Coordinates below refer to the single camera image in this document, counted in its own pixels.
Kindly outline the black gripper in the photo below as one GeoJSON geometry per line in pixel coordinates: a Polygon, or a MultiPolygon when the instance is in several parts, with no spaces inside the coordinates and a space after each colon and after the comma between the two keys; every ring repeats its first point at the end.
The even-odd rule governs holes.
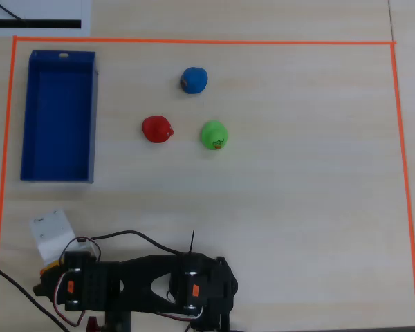
{"type": "MultiPolygon", "coordinates": [[[[67,311],[110,311],[120,296],[121,279],[117,263],[98,262],[89,252],[67,252],[66,275],[58,288],[58,303],[67,311]]],[[[36,297],[53,298],[60,269],[43,270],[33,287],[36,297]]]]}

